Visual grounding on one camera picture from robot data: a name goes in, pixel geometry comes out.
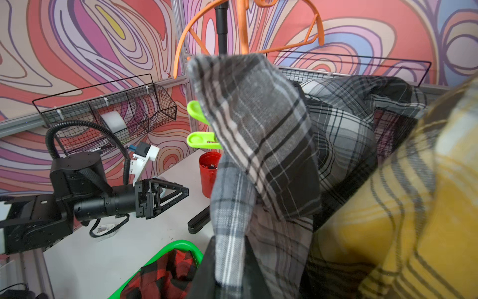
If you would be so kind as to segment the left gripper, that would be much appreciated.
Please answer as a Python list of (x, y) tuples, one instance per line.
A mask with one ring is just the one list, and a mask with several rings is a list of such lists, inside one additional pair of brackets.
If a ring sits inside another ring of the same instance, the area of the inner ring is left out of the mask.
[(152, 219), (187, 198), (189, 189), (181, 184), (151, 178), (137, 182), (134, 194), (136, 217)]

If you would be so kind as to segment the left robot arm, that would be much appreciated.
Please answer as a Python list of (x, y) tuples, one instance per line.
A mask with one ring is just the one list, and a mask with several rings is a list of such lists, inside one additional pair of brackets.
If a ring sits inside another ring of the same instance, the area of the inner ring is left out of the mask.
[(51, 194), (1, 197), (1, 253), (44, 249), (71, 235), (74, 222), (101, 218), (152, 219), (188, 197), (189, 189), (162, 179), (111, 187), (101, 156), (84, 152), (54, 159)]

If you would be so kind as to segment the grey plaid shirt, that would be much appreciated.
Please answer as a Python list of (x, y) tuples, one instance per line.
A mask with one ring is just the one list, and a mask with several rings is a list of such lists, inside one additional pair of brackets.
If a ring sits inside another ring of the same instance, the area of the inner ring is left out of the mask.
[(290, 81), (265, 56), (197, 56), (188, 76), (222, 147), (211, 197), (217, 299), (242, 299), (246, 253), (274, 299), (295, 299), (315, 230), (378, 166), (375, 113), (421, 117), (398, 77)]

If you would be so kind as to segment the orange hanger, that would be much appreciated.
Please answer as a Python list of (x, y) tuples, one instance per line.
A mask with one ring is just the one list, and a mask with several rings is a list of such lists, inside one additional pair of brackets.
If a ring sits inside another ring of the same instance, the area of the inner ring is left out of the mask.
[[(304, 41), (295, 43), (295, 44), (288, 44), (283, 47), (275, 47), (271, 49), (257, 51), (257, 53), (267, 54), (270, 52), (283, 51), (283, 50), (291, 49), (294, 47), (301, 47), (308, 44), (312, 44), (315, 41), (317, 41), (320, 46), (324, 45), (325, 43), (324, 26), (323, 26), (323, 22), (322, 22), (319, 10), (312, 3), (312, 1), (304, 0), (304, 2), (310, 8), (310, 10), (314, 13), (311, 24), (304, 38)], [(173, 78), (178, 77), (179, 59), (180, 59), (180, 54), (182, 50), (182, 45), (185, 42), (185, 39), (188, 34), (190, 34), (193, 37), (193, 40), (196, 43), (198, 43), (203, 53), (205, 53), (206, 55), (210, 54), (207, 48), (205, 47), (205, 44), (201, 41), (200, 37), (196, 34), (196, 32), (192, 29), (192, 27), (207, 12), (225, 3), (227, 3), (226, 0), (210, 2), (206, 7), (200, 10), (185, 26), (185, 29), (180, 35), (180, 38), (178, 41), (179, 45), (176, 48), (176, 53), (175, 53), (174, 63), (173, 63)], [(250, 9), (250, 1), (243, 1), (243, 0), (236, 1), (236, 7), (237, 7), (237, 28), (239, 30), (239, 41), (240, 41), (240, 50), (241, 50), (240, 53), (249, 54), (250, 48), (249, 48), (248, 25), (247, 25), (246, 13)]]

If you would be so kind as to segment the red black plaid shirt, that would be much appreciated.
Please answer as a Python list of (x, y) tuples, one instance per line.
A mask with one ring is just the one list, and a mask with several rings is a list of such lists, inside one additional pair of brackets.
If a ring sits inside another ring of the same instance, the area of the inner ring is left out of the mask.
[(134, 275), (121, 299), (184, 299), (192, 285), (197, 265), (191, 251), (174, 249)]

